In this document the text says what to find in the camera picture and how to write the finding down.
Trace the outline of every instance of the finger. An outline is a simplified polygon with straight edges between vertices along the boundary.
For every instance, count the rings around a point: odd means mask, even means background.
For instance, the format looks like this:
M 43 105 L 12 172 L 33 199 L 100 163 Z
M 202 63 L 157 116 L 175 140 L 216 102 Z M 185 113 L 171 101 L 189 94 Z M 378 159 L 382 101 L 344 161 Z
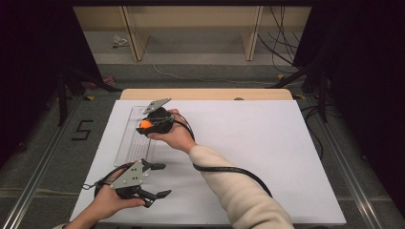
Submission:
M 163 140 L 164 137 L 162 134 L 158 134 L 158 133 L 151 133 L 148 135 L 149 138 L 154 139 L 154 140 Z
M 168 111 L 169 113 L 176 113 L 176 114 L 178 114 L 179 113 L 179 110 L 177 110 L 177 109 L 171 109 L 171 110 L 169 110 Z
M 145 201 L 140 198 L 130 198 L 130 199 L 122 199 L 121 200 L 121 207 L 122 208 L 133 208 L 133 207 L 140 207 L 144 206 Z

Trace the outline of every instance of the hand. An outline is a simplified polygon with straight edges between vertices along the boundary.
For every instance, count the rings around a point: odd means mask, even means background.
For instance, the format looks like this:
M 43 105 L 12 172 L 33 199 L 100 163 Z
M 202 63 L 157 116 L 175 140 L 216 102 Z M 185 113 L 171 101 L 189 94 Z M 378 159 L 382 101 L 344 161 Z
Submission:
M 175 120 L 187 125 L 187 123 L 179 116 L 179 111 L 177 109 L 169 110 L 168 112 L 175 116 Z M 173 123 L 173 127 L 169 133 L 152 133 L 149 134 L 148 137 L 155 140 L 162 140 L 173 149 L 181 150 L 187 154 L 190 152 L 191 148 L 197 145 L 190 133 L 188 133 L 188 131 L 182 125 L 176 122 Z
M 123 170 L 117 171 L 111 177 L 119 177 L 121 173 Z M 91 228 L 98 221 L 111 217 L 121 209 L 143 205 L 145 202 L 142 199 L 122 199 L 117 195 L 116 190 L 110 189 L 108 185 L 103 185 L 93 202 L 64 228 Z

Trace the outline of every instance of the white surface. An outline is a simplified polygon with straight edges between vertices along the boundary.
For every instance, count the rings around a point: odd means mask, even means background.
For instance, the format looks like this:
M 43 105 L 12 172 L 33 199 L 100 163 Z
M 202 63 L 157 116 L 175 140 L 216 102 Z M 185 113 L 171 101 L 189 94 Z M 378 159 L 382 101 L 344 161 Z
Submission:
M 94 183 L 114 169 L 112 161 L 131 108 L 149 102 L 116 102 L 86 183 Z M 290 213 L 293 223 L 346 223 L 295 101 L 172 100 L 164 107 L 180 110 L 199 144 L 218 150 L 260 177 Z M 105 221 L 172 226 L 229 224 L 226 212 L 188 155 L 157 142 L 154 161 L 167 167 L 153 171 L 142 188 L 152 193 L 173 192 L 149 209 L 126 209 Z M 93 189 L 82 190 L 72 219 L 93 200 L 93 194 Z

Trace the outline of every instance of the sweater sleeve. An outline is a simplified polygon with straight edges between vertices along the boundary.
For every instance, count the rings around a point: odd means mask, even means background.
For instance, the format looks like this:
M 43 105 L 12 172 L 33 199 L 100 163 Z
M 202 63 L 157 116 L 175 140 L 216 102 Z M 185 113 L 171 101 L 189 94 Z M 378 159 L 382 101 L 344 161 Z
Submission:
M 235 167 L 221 154 L 204 146 L 195 146 L 191 161 L 203 167 Z M 235 173 L 202 172 L 208 186 L 218 197 L 234 228 L 293 228 L 289 214 L 252 178 Z

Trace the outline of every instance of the black cable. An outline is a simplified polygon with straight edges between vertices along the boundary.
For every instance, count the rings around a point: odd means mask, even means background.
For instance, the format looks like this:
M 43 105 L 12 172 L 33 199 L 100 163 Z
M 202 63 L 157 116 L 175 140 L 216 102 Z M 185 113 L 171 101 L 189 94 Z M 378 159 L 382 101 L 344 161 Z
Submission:
M 187 119 L 185 119 L 185 117 L 184 117 L 183 115 L 179 114 L 179 113 L 172 113 L 172 115 L 178 115 L 178 116 L 180 116 L 180 117 L 182 118 L 182 120 L 185 121 L 185 123 L 186 123 L 187 125 L 185 125 L 184 123 L 182 123 L 182 122 L 180 122 L 180 121 L 178 121 L 178 120 L 173 120 L 173 122 L 176 122 L 176 123 L 182 125 L 182 127 L 184 127 L 184 128 L 188 131 L 188 133 L 190 133 L 190 135 L 191 135 L 191 137 L 193 138 L 193 140 L 196 141 L 196 138 L 194 137 L 193 129 L 191 129 L 191 126 L 190 126 L 190 124 L 188 123 Z
M 193 164 L 194 168 L 200 172 L 216 172 L 216 173 L 238 173 L 238 174 L 243 174 L 248 177 L 251 177 L 254 179 L 256 182 L 262 186 L 262 188 L 268 193 L 268 195 L 273 198 L 273 195 L 271 194 L 270 190 L 267 188 L 266 184 L 259 179 L 256 175 L 253 173 L 249 172 L 248 170 L 238 168 L 238 167 L 202 167 L 200 165 Z
M 266 46 L 266 48 L 268 48 L 269 51 L 271 51 L 273 54 L 277 55 L 278 57 L 280 57 L 281 59 L 283 59 L 284 61 L 286 61 L 287 63 L 289 63 L 291 66 L 294 66 L 294 64 L 285 59 L 281 54 L 279 54 L 278 52 L 276 52 L 274 49 L 272 49 L 268 44 L 266 44 L 266 42 L 262 39 L 262 37 L 260 36 L 260 34 L 257 34 L 257 36 L 259 37 L 259 39 L 262 41 L 262 43 Z
M 277 43 L 279 43 L 279 44 L 288 45 L 288 46 L 290 46 L 290 47 L 292 47 L 292 48 L 294 48 L 294 49 L 298 49 L 297 46 L 293 46 L 293 45 L 290 45 L 290 44 L 287 44 L 287 43 L 284 43 L 284 42 L 281 42 L 281 41 L 276 40 L 276 38 L 274 38 L 274 36 L 272 36 L 269 31 L 267 32 L 267 34 L 268 34 L 269 37 L 271 37 L 271 39 L 273 39 L 275 42 L 277 42 Z
M 179 113 L 172 113 L 172 114 L 179 115 L 187 123 L 187 125 L 185 125 L 184 123 L 182 123 L 178 120 L 173 120 L 173 122 L 182 125 L 182 127 L 184 127 L 190 133 L 193 140 L 195 140 L 193 130 L 191 129 L 191 126 L 188 123 L 188 121 L 185 119 L 185 117 Z M 266 184 L 261 179 L 259 179 L 256 175 L 252 174 L 248 170 L 245 170 L 242 168 L 237 168 L 237 167 L 202 167 L 202 166 L 196 165 L 194 163 L 193 163 L 193 166 L 196 170 L 201 171 L 201 172 L 228 172 L 228 173 L 239 173 L 239 174 L 247 175 L 247 176 L 253 178 L 256 182 L 258 182 L 260 184 L 260 186 L 262 186 L 262 188 L 272 198 L 272 194 L 271 194 L 270 190 L 267 188 Z
M 280 8 L 280 17 L 281 17 L 281 22 L 280 22 L 280 24 L 278 23 L 278 20 L 277 20 L 275 14 L 274 14 L 274 12 L 273 12 L 272 7 L 270 7 L 270 11 L 271 11 L 271 14 L 273 15 L 274 21 L 276 22 L 277 28 L 279 29 L 279 34 L 277 35 L 277 40 L 278 40 L 279 35 L 282 34 L 282 35 L 283 35 L 284 42 L 289 45 L 289 42 L 288 42 L 288 40 L 287 40 L 287 38 L 286 38 L 286 35 L 284 34 L 284 15 L 285 15 L 285 12 L 286 12 L 286 7 L 281 7 L 281 8 Z M 287 45 L 286 45 L 286 50 L 287 50 L 287 53 L 288 53 L 289 58 L 292 60 L 292 57 L 291 57 L 291 55 L 289 54 Z

